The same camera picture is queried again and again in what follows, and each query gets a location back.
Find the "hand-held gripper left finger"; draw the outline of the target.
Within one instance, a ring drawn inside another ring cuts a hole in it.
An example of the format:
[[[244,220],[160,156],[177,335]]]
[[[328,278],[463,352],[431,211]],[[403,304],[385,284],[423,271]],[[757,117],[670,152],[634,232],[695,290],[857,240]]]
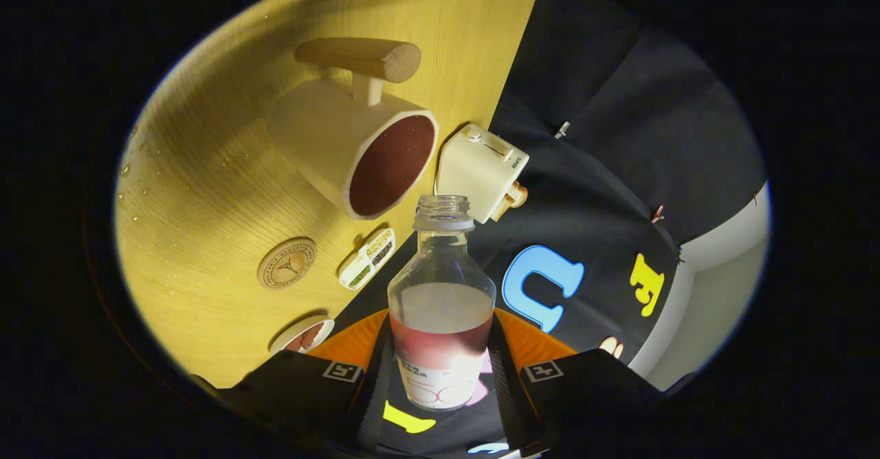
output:
[[[390,313],[383,309],[311,352],[281,350],[232,387],[205,379],[200,386],[308,457],[374,457],[393,355]]]

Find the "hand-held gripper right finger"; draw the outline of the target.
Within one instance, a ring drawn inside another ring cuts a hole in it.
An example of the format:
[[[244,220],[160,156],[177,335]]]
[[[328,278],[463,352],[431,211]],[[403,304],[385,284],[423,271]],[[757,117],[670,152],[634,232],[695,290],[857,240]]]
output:
[[[503,310],[488,356],[509,446],[524,457],[635,457],[667,394],[601,348],[576,352]]]

